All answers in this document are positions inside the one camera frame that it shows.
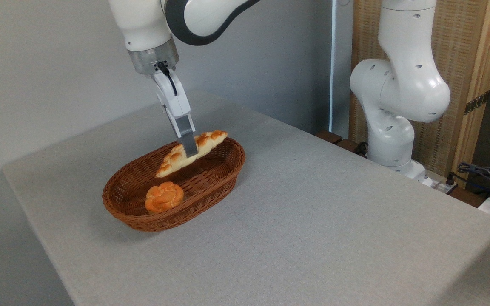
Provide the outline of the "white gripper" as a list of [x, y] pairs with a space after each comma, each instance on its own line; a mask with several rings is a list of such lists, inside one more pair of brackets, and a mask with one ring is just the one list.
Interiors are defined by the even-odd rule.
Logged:
[[155, 81], [156, 96], [159, 99], [165, 114], [168, 116], [175, 135], [187, 157], [198, 154], [196, 140], [194, 138], [194, 127], [191, 115], [191, 107], [182, 83], [174, 71], [169, 72], [169, 76], [162, 72], [151, 75]]

